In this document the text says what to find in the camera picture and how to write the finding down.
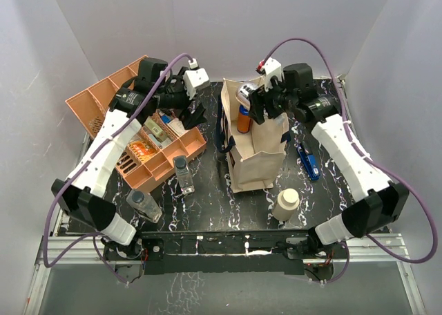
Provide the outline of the orange bottle blue cap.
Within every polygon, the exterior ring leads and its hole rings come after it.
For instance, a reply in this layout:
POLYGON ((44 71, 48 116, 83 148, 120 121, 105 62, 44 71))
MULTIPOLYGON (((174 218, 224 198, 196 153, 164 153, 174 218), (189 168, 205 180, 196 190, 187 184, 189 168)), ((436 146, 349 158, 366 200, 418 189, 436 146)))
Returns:
POLYGON ((237 130, 239 133, 248 133, 251 129, 251 118, 249 117, 249 111, 240 105, 238 110, 237 130))

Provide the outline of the beige canvas tote bag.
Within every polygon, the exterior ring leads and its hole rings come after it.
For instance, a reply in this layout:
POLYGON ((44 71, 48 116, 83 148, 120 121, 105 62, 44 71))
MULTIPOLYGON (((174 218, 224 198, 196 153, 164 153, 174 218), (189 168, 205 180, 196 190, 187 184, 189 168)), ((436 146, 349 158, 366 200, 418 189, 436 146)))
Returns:
POLYGON ((234 193, 273 187, 291 140, 286 113, 275 119, 266 117, 263 124, 252 122, 248 133, 238 131, 240 103, 236 91, 244 84, 223 79, 215 126, 215 145, 227 157, 234 193))

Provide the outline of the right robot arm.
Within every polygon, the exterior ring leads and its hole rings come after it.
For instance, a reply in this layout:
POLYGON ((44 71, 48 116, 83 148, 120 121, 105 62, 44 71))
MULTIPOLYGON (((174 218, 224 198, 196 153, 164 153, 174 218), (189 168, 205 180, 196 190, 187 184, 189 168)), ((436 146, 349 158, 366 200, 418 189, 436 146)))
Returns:
POLYGON ((342 213, 311 228, 301 243, 305 250, 322 258, 333 244, 362 238, 396 221, 409 191, 370 165, 368 153, 354 148, 358 142, 345 129, 334 98, 318 94, 311 67, 306 63, 283 67, 268 59, 258 64, 257 71, 260 83, 248 94, 252 120, 262 124, 265 119, 292 112, 337 164, 355 201, 342 213))

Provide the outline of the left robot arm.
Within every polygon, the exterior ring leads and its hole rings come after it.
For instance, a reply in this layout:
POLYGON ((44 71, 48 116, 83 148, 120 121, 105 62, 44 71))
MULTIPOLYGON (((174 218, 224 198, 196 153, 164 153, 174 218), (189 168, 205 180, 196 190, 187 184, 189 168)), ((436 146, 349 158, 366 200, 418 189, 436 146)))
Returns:
POLYGON ((181 54, 170 63, 153 57, 140 59, 137 74, 112 96, 102 126, 83 159, 65 180, 56 179, 51 187, 54 202, 66 214, 119 244, 120 253, 128 259, 141 254, 143 243, 135 237, 135 227, 104 199, 106 185, 131 140, 157 110, 173 110, 186 130, 206 122, 203 105, 194 111, 189 108, 197 91, 209 85, 205 69, 189 57, 187 67, 178 74, 172 71, 185 56, 181 54))

